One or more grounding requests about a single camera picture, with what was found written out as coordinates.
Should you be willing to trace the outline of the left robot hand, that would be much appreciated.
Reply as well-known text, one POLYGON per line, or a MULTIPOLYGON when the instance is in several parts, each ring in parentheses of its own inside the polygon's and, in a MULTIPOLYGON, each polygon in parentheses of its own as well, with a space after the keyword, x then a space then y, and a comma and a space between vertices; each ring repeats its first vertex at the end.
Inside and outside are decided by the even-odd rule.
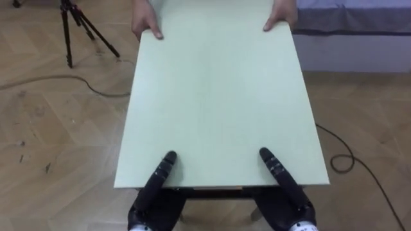
POLYGON ((146 185, 139 190, 136 200, 128 211, 128 231, 172 231, 174 229, 187 197, 180 191, 164 189, 163 185, 176 160, 177 154, 174 151, 167 152, 146 185))

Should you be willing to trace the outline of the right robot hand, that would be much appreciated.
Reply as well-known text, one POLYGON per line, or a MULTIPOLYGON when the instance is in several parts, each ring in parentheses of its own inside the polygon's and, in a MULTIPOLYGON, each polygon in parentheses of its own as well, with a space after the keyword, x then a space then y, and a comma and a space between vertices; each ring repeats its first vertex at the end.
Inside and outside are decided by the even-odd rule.
POLYGON ((252 194, 267 223, 275 231, 316 230, 315 209, 302 187, 268 148, 261 148, 259 154, 277 182, 252 194))

